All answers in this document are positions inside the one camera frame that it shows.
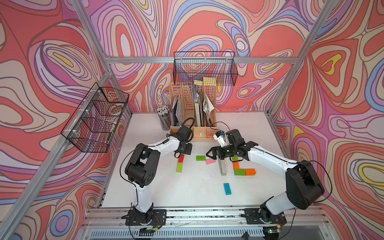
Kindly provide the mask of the dark green block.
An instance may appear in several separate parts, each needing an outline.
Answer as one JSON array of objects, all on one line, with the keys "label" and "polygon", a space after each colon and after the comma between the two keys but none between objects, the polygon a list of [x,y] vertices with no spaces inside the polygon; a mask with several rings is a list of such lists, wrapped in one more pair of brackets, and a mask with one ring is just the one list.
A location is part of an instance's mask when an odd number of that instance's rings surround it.
[{"label": "dark green block", "polygon": [[235,169],[234,174],[235,176],[246,176],[247,172],[245,169]]}]

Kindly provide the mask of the orange block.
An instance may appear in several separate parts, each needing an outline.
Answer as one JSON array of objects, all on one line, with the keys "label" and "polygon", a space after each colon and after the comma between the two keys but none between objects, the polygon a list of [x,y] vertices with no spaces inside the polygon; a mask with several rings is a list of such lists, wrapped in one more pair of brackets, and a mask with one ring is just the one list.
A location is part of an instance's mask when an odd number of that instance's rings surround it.
[{"label": "orange block", "polygon": [[239,163],[233,163],[234,170],[238,170],[240,168]]},{"label": "orange block", "polygon": [[256,170],[255,169],[245,169],[246,171],[246,176],[254,176],[256,175]]}]

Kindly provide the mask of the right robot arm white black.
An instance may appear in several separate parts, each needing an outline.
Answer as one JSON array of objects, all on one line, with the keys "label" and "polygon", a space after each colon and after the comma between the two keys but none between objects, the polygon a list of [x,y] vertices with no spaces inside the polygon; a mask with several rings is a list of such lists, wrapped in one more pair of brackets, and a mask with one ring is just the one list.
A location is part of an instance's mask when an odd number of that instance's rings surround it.
[{"label": "right robot arm white black", "polygon": [[285,180],[286,191],[266,200],[256,213],[256,218],[263,223],[271,223],[287,210],[305,210],[325,193],[323,184],[309,161],[290,160],[264,149],[255,142],[246,142],[237,129],[226,133],[218,131],[213,138],[220,145],[212,147],[206,153],[207,157],[224,160],[237,156],[242,160],[262,165]]}]

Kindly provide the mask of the orange block front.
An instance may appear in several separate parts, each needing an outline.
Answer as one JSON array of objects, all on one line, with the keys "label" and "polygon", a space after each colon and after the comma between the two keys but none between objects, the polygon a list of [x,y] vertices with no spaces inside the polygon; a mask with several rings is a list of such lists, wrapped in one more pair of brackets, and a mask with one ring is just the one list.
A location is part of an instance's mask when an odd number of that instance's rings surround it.
[{"label": "orange block front", "polygon": [[238,170],[240,168],[239,163],[233,163],[234,170]]}]

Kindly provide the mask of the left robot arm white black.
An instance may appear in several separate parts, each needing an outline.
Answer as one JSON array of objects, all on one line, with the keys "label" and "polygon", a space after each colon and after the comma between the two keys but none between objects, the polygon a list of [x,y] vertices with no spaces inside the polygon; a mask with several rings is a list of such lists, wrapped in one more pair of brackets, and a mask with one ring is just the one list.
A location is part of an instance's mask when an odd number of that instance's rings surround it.
[{"label": "left robot arm white black", "polygon": [[163,226],[166,223],[167,210],[154,209],[151,199],[150,183],[154,180],[160,159],[169,153],[175,157],[190,155],[193,145],[191,127],[180,127],[175,134],[151,145],[138,144],[125,167],[124,173],[128,181],[135,186],[137,202],[130,207],[127,215],[126,226]]}]

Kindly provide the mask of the red wooden block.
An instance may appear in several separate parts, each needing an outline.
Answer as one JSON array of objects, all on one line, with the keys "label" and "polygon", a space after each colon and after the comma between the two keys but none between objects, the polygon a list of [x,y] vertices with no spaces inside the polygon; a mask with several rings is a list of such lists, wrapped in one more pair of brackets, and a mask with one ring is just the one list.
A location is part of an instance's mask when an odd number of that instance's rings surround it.
[{"label": "red wooden block", "polygon": [[178,163],[183,163],[184,162],[185,155],[180,155],[178,159]]}]

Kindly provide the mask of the light green block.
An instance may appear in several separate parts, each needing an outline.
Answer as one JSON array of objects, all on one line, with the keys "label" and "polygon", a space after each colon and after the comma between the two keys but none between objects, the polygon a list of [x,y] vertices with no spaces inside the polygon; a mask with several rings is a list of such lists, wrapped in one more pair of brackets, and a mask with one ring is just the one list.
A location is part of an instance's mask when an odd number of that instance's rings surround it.
[{"label": "light green block", "polygon": [[176,172],[182,173],[182,170],[183,170],[183,163],[178,163],[177,168],[176,168]]}]

